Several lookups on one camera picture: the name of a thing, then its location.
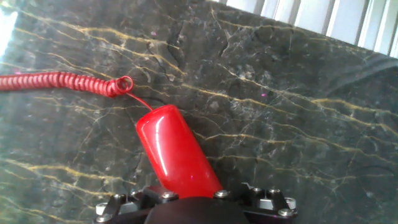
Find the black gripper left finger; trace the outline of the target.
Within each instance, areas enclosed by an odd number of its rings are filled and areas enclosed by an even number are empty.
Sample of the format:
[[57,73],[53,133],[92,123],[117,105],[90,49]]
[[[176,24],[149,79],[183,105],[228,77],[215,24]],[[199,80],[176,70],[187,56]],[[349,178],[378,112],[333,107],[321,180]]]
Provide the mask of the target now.
[[97,204],[95,223],[149,223],[150,213],[162,203],[162,187],[147,186],[130,194],[115,194]]

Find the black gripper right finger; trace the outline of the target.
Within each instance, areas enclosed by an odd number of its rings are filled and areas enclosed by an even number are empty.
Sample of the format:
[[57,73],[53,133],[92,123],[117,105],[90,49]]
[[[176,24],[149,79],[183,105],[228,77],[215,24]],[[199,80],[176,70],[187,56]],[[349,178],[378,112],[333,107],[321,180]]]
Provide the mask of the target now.
[[249,218],[296,218],[296,200],[285,197],[276,187],[263,189],[240,183],[231,189],[231,201],[236,202]]

